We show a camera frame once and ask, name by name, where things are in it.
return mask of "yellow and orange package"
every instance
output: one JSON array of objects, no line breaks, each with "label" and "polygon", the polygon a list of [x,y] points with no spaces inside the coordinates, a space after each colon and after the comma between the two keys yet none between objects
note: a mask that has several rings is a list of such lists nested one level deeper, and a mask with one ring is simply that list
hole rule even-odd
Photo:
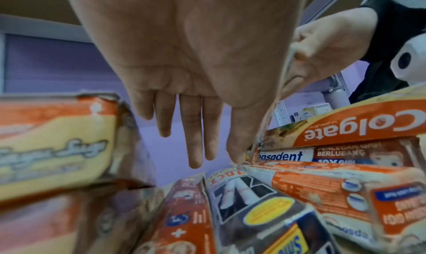
[{"label": "yellow and orange package", "polygon": [[373,251],[426,251],[426,176],[413,167],[269,161],[241,170],[312,204],[334,234]]},{"label": "yellow and orange package", "polygon": [[204,175],[177,181],[134,254],[213,254],[216,241]]},{"label": "yellow and orange package", "polygon": [[102,183],[155,184],[128,106],[112,93],[0,97],[0,201]]},{"label": "yellow and orange package", "polygon": [[418,84],[266,131],[261,151],[426,133],[426,84]]},{"label": "yellow and orange package", "polygon": [[0,210],[0,254],[130,253],[144,228],[139,190],[75,191]]}]

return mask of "toothpaste box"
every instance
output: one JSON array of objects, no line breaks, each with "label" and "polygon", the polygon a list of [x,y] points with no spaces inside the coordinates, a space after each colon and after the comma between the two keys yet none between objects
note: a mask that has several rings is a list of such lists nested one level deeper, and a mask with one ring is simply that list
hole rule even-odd
[{"label": "toothpaste box", "polygon": [[341,253],[312,206],[234,167],[206,178],[220,253]]},{"label": "toothpaste box", "polygon": [[0,201],[101,183],[155,184],[128,106],[112,93],[0,97]]},{"label": "toothpaste box", "polygon": [[260,162],[240,169],[312,204],[328,230],[377,252],[425,253],[426,177],[413,167]]},{"label": "toothpaste box", "polygon": [[138,190],[100,187],[2,207],[0,254],[130,253],[139,206]]},{"label": "toothpaste box", "polygon": [[257,146],[269,151],[425,133],[426,83],[422,83],[266,131]]},{"label": "toothpaste box", "polygon": [[133,253],[216,253],[204,175],[181,179],[173,185]]},{"label": "toothpaste box", "polygon": [[255,161],[263,160],[375,164],[418,168],[423,167],[426,163],[417,137],[260,151]]}]

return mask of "yellow oval label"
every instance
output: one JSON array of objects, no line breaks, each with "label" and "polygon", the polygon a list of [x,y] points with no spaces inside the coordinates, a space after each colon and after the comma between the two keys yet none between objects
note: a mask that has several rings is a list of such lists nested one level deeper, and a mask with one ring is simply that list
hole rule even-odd
[{"label": "yellow oval label", "polygon": [[268,223],[281,216],[293,206],[295,200],[287,197],[274,197],[250,210],[244,217],[244,223],[256,226]]}]

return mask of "white plus sign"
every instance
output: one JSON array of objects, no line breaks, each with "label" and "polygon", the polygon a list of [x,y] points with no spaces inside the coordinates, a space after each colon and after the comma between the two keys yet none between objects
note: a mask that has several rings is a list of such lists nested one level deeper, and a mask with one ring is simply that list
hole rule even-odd
[{"label": "white plus sign", "polygon": [[172,232],[172,235],[176,236],[176,238],[179,238],[182,234],[186,234],[186,231],[178,229],[177,231]]}]

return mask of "yellow label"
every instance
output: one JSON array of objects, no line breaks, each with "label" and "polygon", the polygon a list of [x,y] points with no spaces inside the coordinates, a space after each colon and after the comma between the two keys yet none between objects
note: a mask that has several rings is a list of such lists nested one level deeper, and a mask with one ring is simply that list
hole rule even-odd
[{"label": "yellow label", "polygon": [[287,212],[294,204],[294,199],[274,197],[254,207],[245,217],[244,223],[256,226],[268,223]]},{"label": "yellow label", "polygon": [[297,224],[278,239],[264,254],[305,254],[309,250],[305,237]]}]

